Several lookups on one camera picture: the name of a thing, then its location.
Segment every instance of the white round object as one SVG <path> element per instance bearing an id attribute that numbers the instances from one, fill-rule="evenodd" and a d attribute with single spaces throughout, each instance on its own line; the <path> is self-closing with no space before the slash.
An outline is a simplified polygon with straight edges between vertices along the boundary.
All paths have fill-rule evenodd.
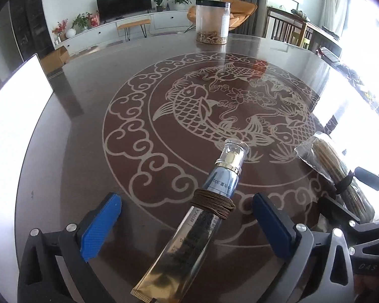
<path id="1" fill-rule="evenodd" d="M 342 237 L 342 231 L 341 231 L 341 229 L 334 228 L 333 229 L 333 234 L 334 234 L 334 236 Z"/>
<path id="2" fill-rule="evenodd" d="M 66 227 L 66 230 L 67 230 L 68 232 L 73 232 L 73 231 L 75 231 L 76 229 L 77 229 L 77 225 L 74 224 L 74 223 L 68 224 L 68 226 Z"/>
<path id="3" fill-rule="evenodd" d="M 31 232 L 29 233 L 31 236 L 35 237 L 37 234 L 39 234 L 38 229 L 32 229 Z"/>
<path id="4" fill-rule="evenodd" d="M 297 229 L 298 231 L 300 231 L 300 232 L 305 232 L 305 231 L 307 230 L 307 227 L 306 227 L 304 224 L 302 224 L 302 223 L 298 223 L 298 224 L 296 225 L 296 229 Z"/>
<path id="5" fill-rule="evenodd" d="M 76 35 L 76 30 L 75 29 L 68 29 L 67 32 L 66 32 L 66 37 L 69 39 L 73 36 Z"/>
<path id="6" fill-rule="evenodd" d="M 175 9 L 176 10 L 187 10 L 189 8 L 189 5 L 188 4 L 185 4 L 185 3 L 176 3 L 175 4 Z"/>

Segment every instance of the bright window light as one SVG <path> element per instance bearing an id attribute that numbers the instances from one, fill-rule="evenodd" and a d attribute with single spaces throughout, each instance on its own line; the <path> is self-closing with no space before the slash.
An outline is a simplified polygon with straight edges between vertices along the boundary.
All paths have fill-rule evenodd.
<path id="1" fill-rule="evenodd" d="M 14 213 L 18 181 L 32 133 L 52 92 L 37 55 L 0 90 L 0 292 L 9 303 L 17 302 Z"/>
<path id="2" fill-rule="evenodd" d="M 341 60 L 355 70 L 379 100 L 379 7 L 367 0 L 351 0 L 347 28 L 340 44 Z"/>

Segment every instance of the coiled string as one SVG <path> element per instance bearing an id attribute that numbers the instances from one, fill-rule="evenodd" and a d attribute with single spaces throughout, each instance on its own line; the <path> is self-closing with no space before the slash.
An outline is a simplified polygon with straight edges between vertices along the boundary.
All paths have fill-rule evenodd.
<path id="1" fill-rule="evenodd" d="M 226 220 L 229 213 L 235 208 L 235 204 L 230 198 L 201 188 L 195 190 L 191 205 L 212 212 L 223 220 Z"/>

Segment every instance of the plastic bag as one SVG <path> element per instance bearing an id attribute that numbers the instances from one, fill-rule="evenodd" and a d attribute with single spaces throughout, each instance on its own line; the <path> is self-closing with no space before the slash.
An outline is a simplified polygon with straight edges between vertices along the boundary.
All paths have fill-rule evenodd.
<path id="1" fill-rule="evenodd" d="M 334 147 L 334 142 L 327 134 L 316 132 L 297 146 L 295 151 L 301 160 L 320 173 L 332 185 L 336 185 L 348 176 L 350 170 L 344 163 L 342 154 L 339 154 Z M 340 193 L 340 196 L 345 207 L 360 218 L 361 223 L 372 222 L 375 210 L 355 178 Z"/>

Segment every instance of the tv stand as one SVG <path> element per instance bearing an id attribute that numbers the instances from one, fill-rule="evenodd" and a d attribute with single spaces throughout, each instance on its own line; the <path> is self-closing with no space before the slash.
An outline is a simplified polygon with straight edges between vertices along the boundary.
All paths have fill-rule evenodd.
<path id="1" fill-rule="evenodd" d="M 125 28 L 127 30 L 126 38 L 129 41 L 131 34 L 132 39 L 140 38 L 148 36 L 148 33 L 159 34 L 185 31 L 190 25 L 187 10 L 151 11 L 149 14 L 144 11 L 137 15 L 124 15 L 124 18 L 120 20 L 107 20 L 106 23 L 100 26 L 87 29 L 61 42 L 56 45 L 56 48 L 64 46 L 69 54 L 72 55 L 94 45 L 105 46 L 121 41 L 125 34 Z"/>

